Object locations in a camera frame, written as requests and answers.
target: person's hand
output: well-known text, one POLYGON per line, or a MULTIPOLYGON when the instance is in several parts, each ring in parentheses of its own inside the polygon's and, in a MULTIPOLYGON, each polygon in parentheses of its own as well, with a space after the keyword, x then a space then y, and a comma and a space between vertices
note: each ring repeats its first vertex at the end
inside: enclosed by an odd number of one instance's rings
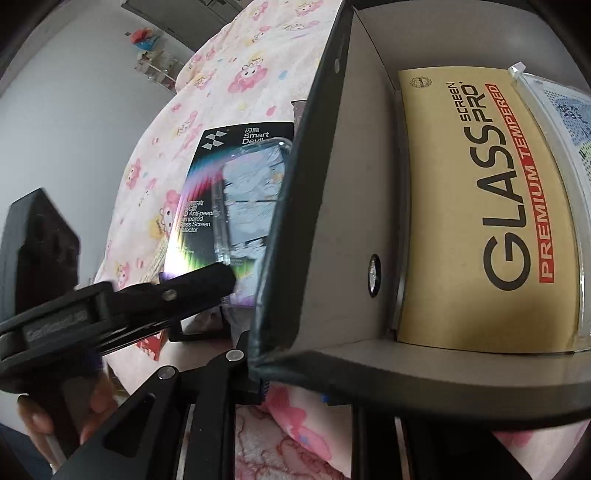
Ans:
MULTIPOLYGON (((117 402, 113 398, 114 392, 113 384, 101 372, 96 387, 90 396, 89 416, 80 432, 80 444, 87 441, 98 427, 117 410, 117 402)), ((41 452, 52 467, 55 467, 56 460, 45 437, 45 435, 53 433, 51 417, 27 395, 18 397, 18 414, 37 450, 41 452)))

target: logo emblem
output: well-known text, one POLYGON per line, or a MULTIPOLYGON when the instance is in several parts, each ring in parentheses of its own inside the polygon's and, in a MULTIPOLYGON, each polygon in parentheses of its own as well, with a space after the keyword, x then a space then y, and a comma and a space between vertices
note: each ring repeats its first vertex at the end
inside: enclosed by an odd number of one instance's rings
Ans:
POLYGON ((432 83, 429 77, 415 77, 410 81, 410 84, 415 88, 428 87, 432 83))
POLYGON ((203 148, 207 148, 208 150, 211 150, 212 147, 219 147, 220 145, 223 145, 223 142, 220 142, 217 138, 223 137, 224 135, 226 135, 226 132, 220 132, 219 130, 215 132, 215 134, 206 135, 205 138, 212 140, 212 142, 203 144, 201 146, 203 148))

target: white wall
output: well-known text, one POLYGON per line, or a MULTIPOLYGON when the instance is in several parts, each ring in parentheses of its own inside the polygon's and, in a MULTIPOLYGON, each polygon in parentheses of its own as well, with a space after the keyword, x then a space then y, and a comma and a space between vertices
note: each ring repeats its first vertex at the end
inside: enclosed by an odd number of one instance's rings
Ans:
MULTIPOLYGON (((82 241, 81 283, 94 276, 103 255, 129 155, 173 97, 134 70, 138 50, 125 33, 145 26, 112 0, 95 2, 0 97, 0 234, 9 205, 45 187, 82 241)), ((14 401, 0 397, 0 422, 19 428, 14 401)))

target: screw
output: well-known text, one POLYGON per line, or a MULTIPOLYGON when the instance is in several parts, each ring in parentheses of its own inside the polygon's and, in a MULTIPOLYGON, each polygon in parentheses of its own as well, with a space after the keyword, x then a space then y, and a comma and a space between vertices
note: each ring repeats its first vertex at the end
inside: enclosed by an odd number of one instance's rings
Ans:
POLYGON ((176 290, 166 290, 162 294, 162 298, 164 299, 164 301, 171 301, 171 300, 174 300, 176 297, 177 297, 176 290))
POLYGON ((244 358, 244 352, 242 350, 230 350, 226 353, 226 358, 231 362, 238 362, 244 358))
POLYGON ((167 365, 166 367, 162 367, 158 370, 158 378, 160 380, 168 380, 169 378, 174 377, 177 374, 177 369, 167 365))

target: clear plastic blister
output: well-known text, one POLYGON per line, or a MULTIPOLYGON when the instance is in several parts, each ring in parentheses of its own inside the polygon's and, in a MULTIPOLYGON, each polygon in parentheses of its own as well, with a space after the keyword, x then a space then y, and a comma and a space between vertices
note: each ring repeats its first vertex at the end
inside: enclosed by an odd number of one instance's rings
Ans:
POLYGON ((569 198, 580 269, 580 348, 591 335, 591 96, 529 73, 517 63, 509 68, 515 89, 544 134, 569 198))
POLYGON ((212 183, 215 253, 236 275, 234 292, 223 302, 233 337, 250 327, 254 315, 267 236, 290 152, 285 138, 237 148, 212 183))

